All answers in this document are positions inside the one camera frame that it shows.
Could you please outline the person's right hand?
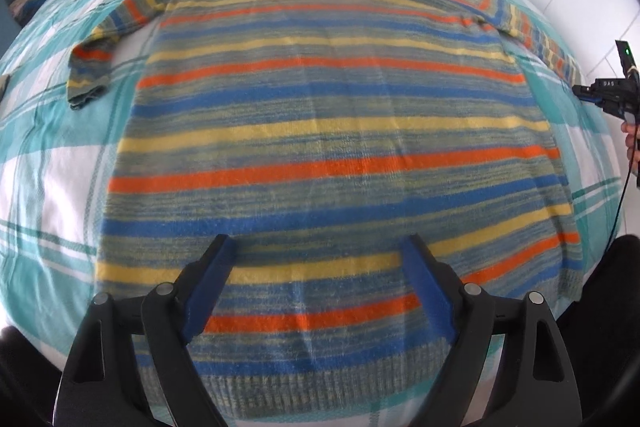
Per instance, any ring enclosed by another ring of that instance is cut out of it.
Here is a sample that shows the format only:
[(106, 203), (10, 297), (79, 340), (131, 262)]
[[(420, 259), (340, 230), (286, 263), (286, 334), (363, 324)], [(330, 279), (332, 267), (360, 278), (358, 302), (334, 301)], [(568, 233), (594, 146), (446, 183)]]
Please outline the person's right hand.
[(631, 172), (638, 176), (639, 174), (639, 126), (638, 124), (629, 124), (629, 122), (623, 122), (620, 126), (625, 135), (625, 144), (627, 147), (626, 154), (631, 168)]

